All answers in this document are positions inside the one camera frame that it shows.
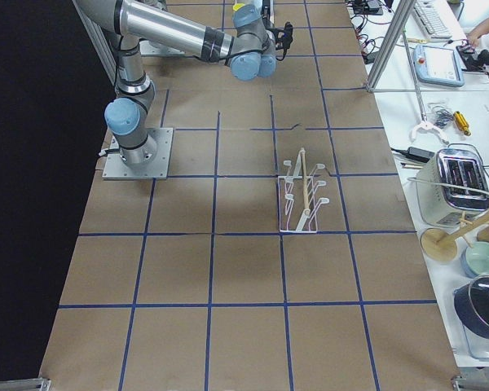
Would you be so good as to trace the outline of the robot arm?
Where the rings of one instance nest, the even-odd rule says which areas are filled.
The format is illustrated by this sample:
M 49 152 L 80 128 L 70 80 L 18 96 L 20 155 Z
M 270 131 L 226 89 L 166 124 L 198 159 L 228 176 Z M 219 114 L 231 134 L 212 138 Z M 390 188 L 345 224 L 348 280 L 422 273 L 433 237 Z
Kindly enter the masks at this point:
M 116 57 L 116 99 L 104 118 L 127 167 L 146 165 L 161 150 L 145 128 L 155 86 L 143 68 L 141 39 L 194 55 L 206 63 L 224 62 L 241 81 L 269 77 L 276 68 L 275 39 L 252 1 L 237 1 L 232 36 L 139 1 L 79 1 L 80 11 L 108 34 Z

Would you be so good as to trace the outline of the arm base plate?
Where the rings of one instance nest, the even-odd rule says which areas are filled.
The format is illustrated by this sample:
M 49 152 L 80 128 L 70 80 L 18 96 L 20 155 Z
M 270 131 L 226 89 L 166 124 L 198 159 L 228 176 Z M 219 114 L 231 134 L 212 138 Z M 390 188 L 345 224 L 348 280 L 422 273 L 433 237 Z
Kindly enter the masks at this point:
M 170 167 L 170 154 L 174 129 L 146 128 L 146 143 L 137 149 L 123 149 L 112 136 L 110 149 L 105 156 L 102 177 L 106 180 L 166 180 Z
M 165 46 L 158 42 L 150 42 L 148 40 L 141 40 L 139 42 L 140 52 L 142 57 L 171 57 L 171 56 L 185 56 L 184 51 L 174 49 L 170 46 Z

